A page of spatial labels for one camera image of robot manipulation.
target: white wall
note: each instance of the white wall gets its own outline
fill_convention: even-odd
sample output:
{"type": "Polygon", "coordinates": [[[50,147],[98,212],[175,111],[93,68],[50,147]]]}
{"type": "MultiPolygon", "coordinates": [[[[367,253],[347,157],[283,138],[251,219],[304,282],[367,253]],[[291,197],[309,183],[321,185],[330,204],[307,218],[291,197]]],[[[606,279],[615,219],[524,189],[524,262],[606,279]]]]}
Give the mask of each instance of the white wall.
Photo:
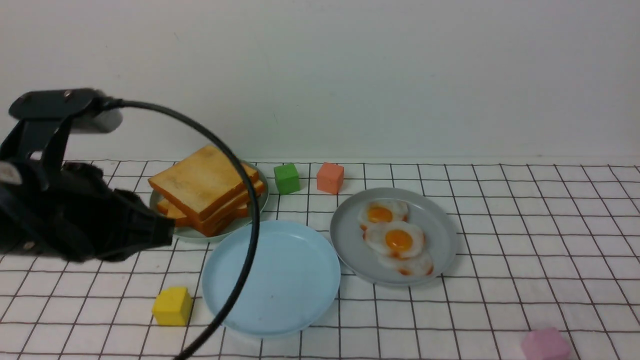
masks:
{"type": "MultiPolygon", "coordinates": [[[[638,0],[3,0],[0,45],[4,109],[92,86],[183,111],[242,156],[640,155],[638,0]]],[[[204,143],[126,111],[68,155],[204,143]]]]}

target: grid tablecloth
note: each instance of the grid tablecloth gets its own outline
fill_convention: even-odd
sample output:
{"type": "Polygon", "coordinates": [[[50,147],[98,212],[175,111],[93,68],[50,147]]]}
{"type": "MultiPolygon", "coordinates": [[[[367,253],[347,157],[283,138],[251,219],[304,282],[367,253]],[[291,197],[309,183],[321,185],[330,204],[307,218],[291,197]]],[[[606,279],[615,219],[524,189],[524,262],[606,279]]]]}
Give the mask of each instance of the grid tablecloth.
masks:
{"type": "MultiPolygon", "coordinates": [[[[148,202],[172,161],[94,161],[112,188],[148,202]]],[[[456,222],[454,266],[426,286],[373,286],[342,269],[339,294],[309,329],[248,340],[220,329],[202,359],[523,359],[531,329],[557,327],[572,359],[640,358],[640,171],[629,166],[348,163],[340,195],[316,190],[321,163],[297,163],[302,190],[263,219],[329,238],[337,204],[367,188],[421,193],[456,222]]],[[[168,359],[212,320],[200,272],[215,244],[174,241],[121,263],[0,259],[0,359],[168,359]],[[162,288],[195,294],[188,327],[151,315],[162,288]]]]}

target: pink cube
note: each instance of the pink cube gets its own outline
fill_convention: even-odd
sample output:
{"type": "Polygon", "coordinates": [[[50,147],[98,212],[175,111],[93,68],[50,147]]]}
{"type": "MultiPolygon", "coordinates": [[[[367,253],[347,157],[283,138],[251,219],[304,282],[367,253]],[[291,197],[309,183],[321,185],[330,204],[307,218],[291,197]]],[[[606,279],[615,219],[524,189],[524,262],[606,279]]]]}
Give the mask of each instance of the pink cube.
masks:
{"type": "Polygon", "coordinates": [[[566,360],[571,354],[571,346],[555,327],[530,332],[521,347],[527,360],[566,360]]]}
{"type": "Polygon", "coordinates": [[[331,163],[324,163],[318,171],[318,190],[337,194],[344,181],[344,167],[331,163]]]}

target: plate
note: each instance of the plate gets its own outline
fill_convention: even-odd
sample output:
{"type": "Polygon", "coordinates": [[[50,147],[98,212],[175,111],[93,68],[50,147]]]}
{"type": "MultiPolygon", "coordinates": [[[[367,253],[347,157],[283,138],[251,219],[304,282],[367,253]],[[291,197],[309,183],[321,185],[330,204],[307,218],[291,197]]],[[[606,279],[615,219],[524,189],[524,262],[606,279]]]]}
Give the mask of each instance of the plate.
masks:
{"type": "MultiPolygon", "coordinates": [[[[207,259],[202,295],[214,314],[236,285],[250,235],[251,226],[232,233],[207,259]]],[[[340,261],[324,236],[296,222],[261,222],[251,273],[224,325],[256,338],[298,332],[329,309],[339,286],[340,261]]]]}
{"type": "MultiPolygon", "coordinates": [[[[264,174],[257,167],[245,161],[243,161],[243,163],[255,170],[258,170],[258,176],[260,177],[260,180],[264,183],[264,192],[262,193],[262,195],[260,195],[260,197],[258,197],[258,205],[260,206],[260,213],[262,213],[262,210],[264,210],[264,206],[267,204],[267,201],[269,200],[269,183],[267,182],[266,176],[264,176],[264,174]]],[[[155,211],[156,213],[159,213],[157,210],[157,204],[163,199],[164,197],[159,192],[153,190],[151,192],[151,198],[149,200],[149,207],[151,208],[151,210],[155,211]]],[[[251,214],[251,209],[252,207],[249,206],[249,214],[251,214]]],[[[240,229],[243,226],[247,226],[250,223],[251,223],[251,216],[246,218],[235,219],[231,224],[229,224],[229,226],[227,226],[222,231],[222,233],[216,236],[211,236],[211,237],[206,237],[196,229],[193,229],[192,227],[188,227],[188,226],[176,227],[175,230],[173,231],[173,234],[178,236],[180,240],[190,242],[190,243],[219,242],[222,239],[226,238],[230,233],[233,233],[234,231],[240,229]]]]}
{"type": "Polygon", "coordinates": [[[422,195],[396,188],[375,188],[357,193],[345,200],[331,219],[331,239],[338,257],[356,275],[385,286],[409,286],[433,280],[453,262],[460,238],[456,226],[438,205],[422,195]],[[426,235],[427,251],[433,258],[433,273],[429,276],[404,276],[382,266],[373,250],[362,241],[358,214],[374,200],[394,199],[407,203],[409,220],[426,235]]]}

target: black cable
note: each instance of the black cable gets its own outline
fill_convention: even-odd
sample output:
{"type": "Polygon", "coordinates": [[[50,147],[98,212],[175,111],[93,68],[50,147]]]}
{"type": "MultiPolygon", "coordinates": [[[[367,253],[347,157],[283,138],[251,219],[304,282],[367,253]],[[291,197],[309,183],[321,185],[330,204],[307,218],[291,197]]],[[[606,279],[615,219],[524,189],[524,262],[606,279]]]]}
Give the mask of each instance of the black cable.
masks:
{"type": "Polygon", "coordinates": [[[227,145],[225,145],[225,143],[223,143],[216,135],[214,135],[206,127],[199,124],[197,121],[177,111],[165,108],[164,106],[141,101],[127,101],[121,99],[105,98],[104,102],[102,103],[102,108],[104,110],[112,110],[116,108],[137,108],[156,111],[158,113],[162,113],[169,117],[172,117],[179,122],[191,127],[192,129],[198,131],[200,134],[209,139],[215,146],[220,149],[220,151],[222,151],[224,155],[229,158],[231,164],[234,166],[235,170],[240,175],[240,178],[242,178],[244,185],[249,191],[249,198],[251,200],[252,206],[251,237],[249,241],[249,249],[247,250],[246,258],[244,260],[244,265],[242,267],[242,270],[240,271],[240,276],[238,276],[236,285],[231,291],[229,298],[227,298],[227,302],[222,306],[218,314],[216,314],[216,316],[213,318],[213,321],[204,329],[204,331],[202,331],[200,335],[198,335],[195,340],[193,340],[193,342],[188,347],[186,347],[180,354],[178,354],[178,356],[174,358],[175,360],[185,360],[191,357],[207,341],[207,339],[209,339],[209,337],[216,331],[216,329],[220,327],[222,321],[224,321],[227,315],[231,312],[231,309],[236,304],[236,301],[240,296],[240,292],[242,291],[246,279],[249,276],[249,271],[251,271],[251,266],[253,265],[253,259],[255,257],[255,251],[258,247],[258,234],[260,232],[260,207],[258,205],[258,198],[255,194],[253,183],[244,170],[242,164],[240,163],[240,160],[238,160],[238,158],[233,154],[231,149],[229,149],[227,145]]]}

